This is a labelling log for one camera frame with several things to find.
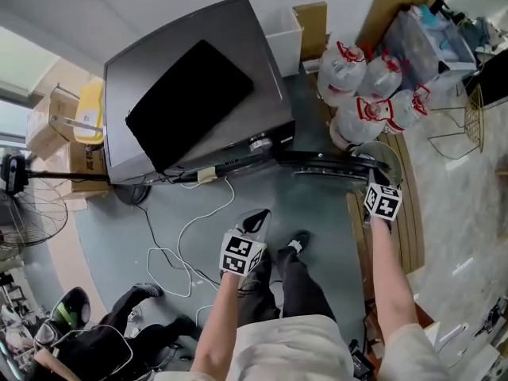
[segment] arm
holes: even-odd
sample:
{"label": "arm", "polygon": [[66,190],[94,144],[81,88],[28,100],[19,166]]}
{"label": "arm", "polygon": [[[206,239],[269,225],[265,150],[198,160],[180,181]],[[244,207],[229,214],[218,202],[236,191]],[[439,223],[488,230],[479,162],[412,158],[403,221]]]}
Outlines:
{"label": "arm", "polygon": [[69,368],[63,364],[60,360],[53,356],[48,350],[43,348],[38,351],[33,359],[39,363],[42,367],[47,368],[50,371],[53,371],[55,374],[58,374],[60,377],[66,379],[67,381],[80,381],[78,376],[69,370]]}
{"label": "arm", "polygon": [[404,325],[418,323],[413,293],[391,242],[387,224],[371,217],[375,304],[385,342]]}
{"label": "arm", "polygon": [[214,307],[199,338],[191,371],[226,378],[237,340],[238,283],[240,277],[229,272],[222,276]]}

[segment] yellow container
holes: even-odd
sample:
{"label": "yellow container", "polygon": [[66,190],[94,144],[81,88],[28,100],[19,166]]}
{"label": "yellow container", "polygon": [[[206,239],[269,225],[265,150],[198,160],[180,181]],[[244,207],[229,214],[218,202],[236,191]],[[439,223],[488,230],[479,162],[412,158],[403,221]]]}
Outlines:
{"label": "yellow container", "polygon": [[101,131],[74,127],[74,137],[79,143],[98,145],[104,142],[101,107],[103,85],[102,82],[90,82],[81,90],[81,98],[75,120],[96,127]]}

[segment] gray floor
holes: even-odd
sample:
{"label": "gray floor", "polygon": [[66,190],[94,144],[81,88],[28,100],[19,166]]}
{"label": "gray floor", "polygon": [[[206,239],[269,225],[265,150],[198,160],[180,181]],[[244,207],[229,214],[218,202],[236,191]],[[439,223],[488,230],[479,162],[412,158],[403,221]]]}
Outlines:
{"label": "gray floor", "polygon": [[[290,91],[297,131],[294,148],[329,151],[333,148],[327,128],[315,108],[315,93],[304,75],[285,81]],[[322,285],[337,316],[346,342],[363,337],[363,291],[356,243],[344,198],[336,179],[293,176],[278,166],[230,179],[235,202],[213,217],[197,221],[183,235],[184,258],[218,280],[218,256],[224,232],[236,216],[256,208],[272,211],[267,243],[269,249],[282,247],[296,229],[314,235],[302,255],[311,275]],[[175,249],[182,227],[194,217],[209,213],[231,197],[227,185],[218,181],[188,190],[180,185],[153,187],[143,207],[148,208],[156,238],[163,247]],[[141,210],[121,204],[114,195],[91,198],[89,209],[75,214],[76,227],[90,272],[106,307],[136,282],[149,281],[147,251],[152,238]],[[154,254],[151,271],[167,289],[187,292],[187,275],[168,266]],[[190,298],[173,295],[142,304],[147,323],[168,323],[177,314],[195,317],[196,310],[213,302],[215,290],[199,283]],[[208,310],[200,314],[202,324]]]}
{"label": "gray floor", "polygon": [[55,268],[46,243],[26,248],[23,252],[26,279],[30,284],[34,298],[46,310],[62,297],[62,286],[56,276]]}

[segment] black pants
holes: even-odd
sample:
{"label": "black pants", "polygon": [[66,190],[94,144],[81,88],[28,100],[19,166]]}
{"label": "black pants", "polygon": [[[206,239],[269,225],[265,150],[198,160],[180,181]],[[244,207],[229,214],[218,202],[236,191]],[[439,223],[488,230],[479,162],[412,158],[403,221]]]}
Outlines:
{"label": "black pants", "polygon": [[[123,335],[130,312],[146,298],[148,296],[145,292],[132,287],[117,300],[111,312],[99,322],[99,325],[112,326]],[[146,331],[141,331],[139,335],[128,340],[133,350],[133,359],[114,378],[129,379],[129,374],[137,372],[147,357],[157,354],[165,346],[170,346],[179,336],[179,329],[175,323],[168,326],[151,325]],[[59,360],[82,381],[98,381],[108,376],[129,357],[130,351],[120,335],[111,328],[101,326],[96,326],[64,343],[59,354]]]}
{"label": "black pants", "polygon": [[[300,261],[293,247],[281,248],[277,252],[275,264],[283,281],[283,317],[321,314],[335,321],[323,290],[310,278],[307,266]],[[253,285],[240,298],[238,327],[280,317],[280,310],[270,291],[270,274],[271,258],[265,252],[261,262],[246,279],[246,283]]]}

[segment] black shoe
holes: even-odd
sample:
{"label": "black shoe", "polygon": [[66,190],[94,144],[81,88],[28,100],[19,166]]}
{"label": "black shoe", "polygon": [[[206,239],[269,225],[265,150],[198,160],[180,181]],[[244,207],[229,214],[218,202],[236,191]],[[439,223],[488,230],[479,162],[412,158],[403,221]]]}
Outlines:
{"label": "black shoe", "polygon": [[155,283],[137,283],[134,286],[143,291],[149,298],[158,298],[164,295],[162,288]]}
{"label": "black shoe", "polygon": [[271,257],[268,250],[264,250],[261,256],[261,261],[250,271],[244,280],[241,282],[239,292],[245,295],[249,292],[255,291],[256,288],[267,286],[270,283],[271,275]]}
{"label": "black shoe", "polygon": [[188,317],[183,315],[178,316],[175,321],[171,324],[176,328],[178,333],[182,336],[192,337],[194,340],[199,340],[199,336],[201,335],[201,328],[197,327],[194,321]]}
{"label": "black shoe", "polygon": [[291,241],[286,247],[294,247],[296,253],[299,254],[305,250],[306,246],[309,244],[309,240],[310,232],[307,230],[299,230],[293,235]]}

